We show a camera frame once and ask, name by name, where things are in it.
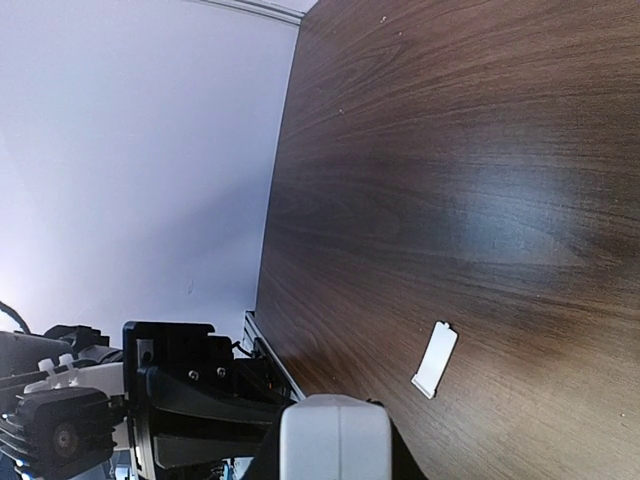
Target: screw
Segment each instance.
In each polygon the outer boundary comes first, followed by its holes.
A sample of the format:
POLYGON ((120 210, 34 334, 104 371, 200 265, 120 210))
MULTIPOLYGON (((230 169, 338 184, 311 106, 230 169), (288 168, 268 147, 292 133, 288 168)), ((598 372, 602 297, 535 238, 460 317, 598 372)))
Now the screw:
POLYGON ((71 445, 71 435, 69 435, 68 431, 61 430, 58 433, 58 446, 60 448, 69 448, 69 445, 71 445))

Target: dark wood grain surface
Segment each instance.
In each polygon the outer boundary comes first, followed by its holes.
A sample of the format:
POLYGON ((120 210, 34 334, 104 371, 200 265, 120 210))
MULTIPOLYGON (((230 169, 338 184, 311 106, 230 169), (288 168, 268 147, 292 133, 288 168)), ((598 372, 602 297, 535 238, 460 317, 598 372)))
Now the dark wood grain surface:
POLYGON ((305 19, 256 321, 308 394, 385 402, 434 480, 638 479, 639 254, 637 2, 305 19))

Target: black plastic mount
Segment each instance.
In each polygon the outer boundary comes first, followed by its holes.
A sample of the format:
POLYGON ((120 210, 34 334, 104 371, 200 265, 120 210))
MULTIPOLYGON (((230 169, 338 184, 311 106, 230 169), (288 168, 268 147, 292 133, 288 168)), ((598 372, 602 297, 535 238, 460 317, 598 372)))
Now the black plastic mount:
POLYGON ((87 347, 109 346, 108 336, 102 335, 102 332, 100 330, 84 325, 77 325, 75 327, 56 325, 55 327, 47 330, 44 336, 46 338, 67 342, 69 345, 71 345, 73 353, 75 354, 79 354, 87 347))
POLYGON ((123 335, 131 458, 142 480, 254 455, 293 403, 267 359, 234 359, 231 340, 211 325, 129 322, 123 335))

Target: cable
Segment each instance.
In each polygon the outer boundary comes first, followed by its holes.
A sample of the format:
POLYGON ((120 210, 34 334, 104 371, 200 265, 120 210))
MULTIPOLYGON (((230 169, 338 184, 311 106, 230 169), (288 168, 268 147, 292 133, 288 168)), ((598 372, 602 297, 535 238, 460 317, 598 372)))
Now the cable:
POLYGON ((234 348, 237 348, 238 350, 240 350, 247 357, 250 357, 250 358, 253 357, 253 355, 251 355, 249 352, 247 352, 244 348, 240 346, 240 342, 235 342, 233 345, 231 345, 231 349, 233 350, 234 348))
POLYGON ((20 326, 24 333, 26 333, 27 335, 31 335, 31 329, 29 328, 29 325, 27 325, 27 322, 25 322, 20 314, 18 314, 18 312, 16 312, 9 305, 0 302, 0 312, 4 312, 9 315, 20 326))

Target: white plastic piece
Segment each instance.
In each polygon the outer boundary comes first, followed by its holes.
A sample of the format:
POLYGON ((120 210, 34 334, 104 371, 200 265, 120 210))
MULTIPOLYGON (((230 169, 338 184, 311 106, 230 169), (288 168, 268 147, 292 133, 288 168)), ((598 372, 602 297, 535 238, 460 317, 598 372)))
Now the white plastic piece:
POLYGON ((127 422, 122 422, 119 425, 116 425, 113 434, 111 435, 111 439, 115 442, 116 446, 113 449, 116 452, 121 452, 123 450, 129 450, 129 430, 127 428, 127 422))
POLYGON ((344 395, 289 407, 280 431, 280 480, 390 480, 391 422, 384 408, 344 395))
POLYGON ((53 390, 54 388, 87 387, 97 388, 109 397, 124 395, 122 363, 108 363, 85 368, 68 368, 69 370, 57 374, 50 372, 46 380, 27 385, 24 388, 24 393, 41 392, 43 390, 53 390))
POLYGON ((55 365, 53 364, 53 360, 50 358, 45 358, 38 362, 38 370, 41 372, 49 372, 49 374, 52 374, 54 368, 55 365))
POLYGON ((451 358, 457 339, 458 334, 451 330, 448 323, 436 323, 418 373, 411 380, 411 383, 429 399, 436 394, 436 388, 451 358))
POLYGON ((60 357, 58 358, 58 360, 60 361, 60 365, 71 365, 73 363, 73 355, 71 355, 70 353, 65 353, 64 355, 60 355, 60 357))

